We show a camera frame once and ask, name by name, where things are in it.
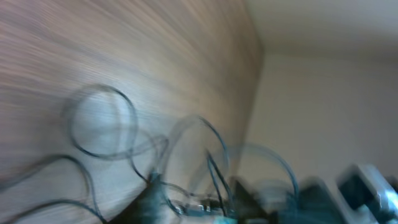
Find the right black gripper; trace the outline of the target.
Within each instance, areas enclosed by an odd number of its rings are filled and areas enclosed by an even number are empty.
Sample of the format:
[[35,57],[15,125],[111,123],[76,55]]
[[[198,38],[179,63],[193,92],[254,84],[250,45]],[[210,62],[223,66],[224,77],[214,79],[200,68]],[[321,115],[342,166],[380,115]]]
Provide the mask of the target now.
[[345,224],[326,183],[319,177],[309,177],[299,185],[298,200],[287,196],[287,208],[279,211],[281,224]]

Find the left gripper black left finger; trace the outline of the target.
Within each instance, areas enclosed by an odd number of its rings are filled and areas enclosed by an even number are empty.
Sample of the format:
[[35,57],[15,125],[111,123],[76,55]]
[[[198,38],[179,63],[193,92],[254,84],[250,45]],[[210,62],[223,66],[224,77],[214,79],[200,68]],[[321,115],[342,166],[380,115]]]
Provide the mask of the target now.
[[109,224],[157,224],[165,222],[163,206],[177,213],[177,207],[166,196],[162,175],[153,174],[145,189]]

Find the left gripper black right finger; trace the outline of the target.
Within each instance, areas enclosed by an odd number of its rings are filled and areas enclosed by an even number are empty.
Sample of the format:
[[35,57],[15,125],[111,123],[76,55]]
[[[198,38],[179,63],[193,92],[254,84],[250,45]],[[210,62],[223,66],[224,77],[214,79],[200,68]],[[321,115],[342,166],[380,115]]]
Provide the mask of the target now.
[[273,216],[260,206],[242,178],[232,177],[230,183],[233,191],[233,210],[238,224],[271,224],[274,222]]

